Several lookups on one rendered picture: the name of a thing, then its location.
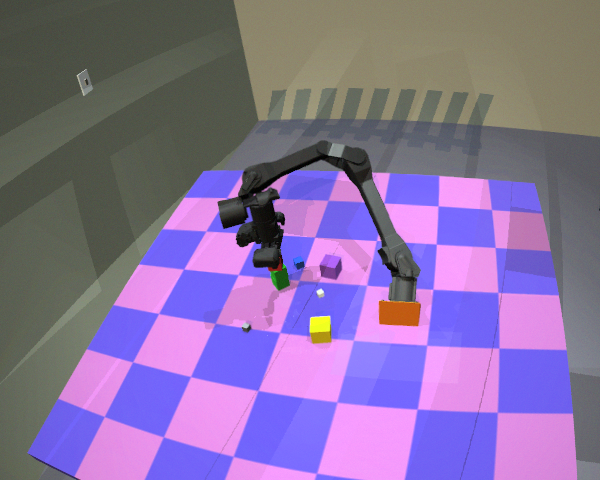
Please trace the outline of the small blue cube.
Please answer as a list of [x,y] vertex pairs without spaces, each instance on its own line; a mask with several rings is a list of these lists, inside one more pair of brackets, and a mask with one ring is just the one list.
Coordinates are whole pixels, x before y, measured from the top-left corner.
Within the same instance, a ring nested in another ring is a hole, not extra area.
[[294,262],[294,265],[295,265],[295,267],[296,267],[297,270],[300,269],[300,268],[305,267],[304,261],[303,261],[303,259],[302,259],[301,256],[294,258],[293,262]]

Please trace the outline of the yellow block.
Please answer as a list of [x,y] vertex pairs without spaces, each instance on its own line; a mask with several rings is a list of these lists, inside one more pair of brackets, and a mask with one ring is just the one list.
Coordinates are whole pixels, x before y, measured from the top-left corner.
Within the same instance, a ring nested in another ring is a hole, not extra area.
[[310,334],[313,344],[332,342],[330,316],[311,318]]

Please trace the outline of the purple cube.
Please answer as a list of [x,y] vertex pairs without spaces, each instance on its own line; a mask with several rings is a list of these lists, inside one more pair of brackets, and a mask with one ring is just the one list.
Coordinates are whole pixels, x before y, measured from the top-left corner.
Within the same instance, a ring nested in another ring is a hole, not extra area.
[[342,267],[341,257],[326,254],[320,263],[321,277],[337,280]]

